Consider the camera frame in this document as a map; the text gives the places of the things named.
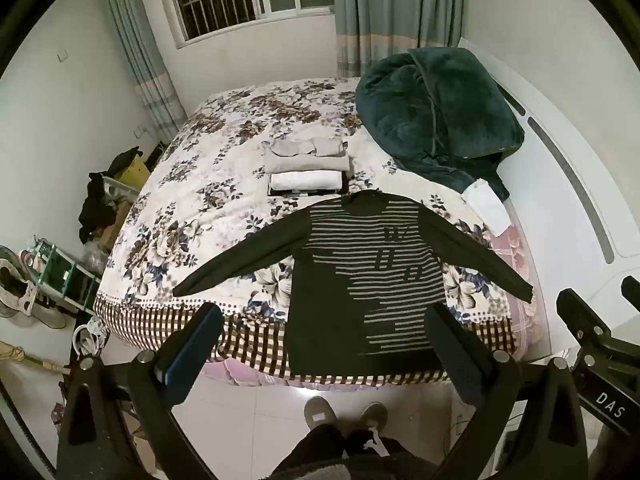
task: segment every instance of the long sleeve shirt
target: long sleeve shirt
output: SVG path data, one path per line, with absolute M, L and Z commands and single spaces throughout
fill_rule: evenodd
M 318 202 L 268 225 L 197 269 L 174 296 L 290 255 L 285 351 L 300 375 L 401 374 L 437 365 L 423 317 L 430 304 L 446 303 L 438 259 L 478 270 L 521 300 L 532 296 L 493 251 L 424 205 L 376 190 Z

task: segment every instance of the floral bedspread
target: floral bedspread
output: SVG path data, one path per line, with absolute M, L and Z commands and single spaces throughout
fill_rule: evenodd
M 286 322 L 293 258 L 174 298 L 172 288 L 240 240 L 329 196 L 269 197 L 260 143 L 339 137 L 353 170 L 349 190 L 379 188 L 421 201 L 481 244 L 491 237 L 458 193 L 399 170 L 355 111 L 352 79 L 272 83 L 215 95 L 190 117 L 142 189 L 108 261 L 98 304 L 194 310 L 204 301 L 247 324 Z M 510 318 L 508 295 L 472 269 L 443 264 L 449 309 L 461 322 Z

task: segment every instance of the black pants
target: black pants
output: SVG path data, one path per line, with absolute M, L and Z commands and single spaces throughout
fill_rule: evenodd
M 325 460 L 340 460 L 342 452 L 346 450 L 349 456 L 356 454 L 377 454 L 374 449 L 364 449 L 367 441 L 373 439 L 373 434 L 367 430 L 359 430 L 344 438 L 340 430 L 332 424 L 316 426 L 303 438 L 274 473 Z M 397 440 L 381 437 L 382 443 L 390 453 L 407 452 Z

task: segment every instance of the shoe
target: shoe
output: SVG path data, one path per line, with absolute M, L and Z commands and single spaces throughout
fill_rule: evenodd
M 311 397 L 305 404 L 305 420 L 312 430 L 321 424 L 335 424 L 338 418 L 334 409 L 322 397 Z
M 372 402 L 360 415 L 361 428 L 376 428 L 378 433 L 385 429 L 389 412 L 382 402 Z

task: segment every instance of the white tile floor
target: white tile floor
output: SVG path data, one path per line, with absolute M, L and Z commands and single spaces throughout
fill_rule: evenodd
M 106 364 L 124 362 L 136 353 L 112 337 L 102 358 Z M 398 439 L 409 451 L 432 462 L 444 457 L 449 383 L 316 392 L 285 386 L 230 386 L 200 376 L 187 400 L 173 412 L 220 480 L 257 480 L 268 476 L 306 435 L 303 407 L 314 395 L 326 398 L 338 418 L 346 420 L 357 420 L 364 407 L 379 400 L 389 410 L 384 436 Z

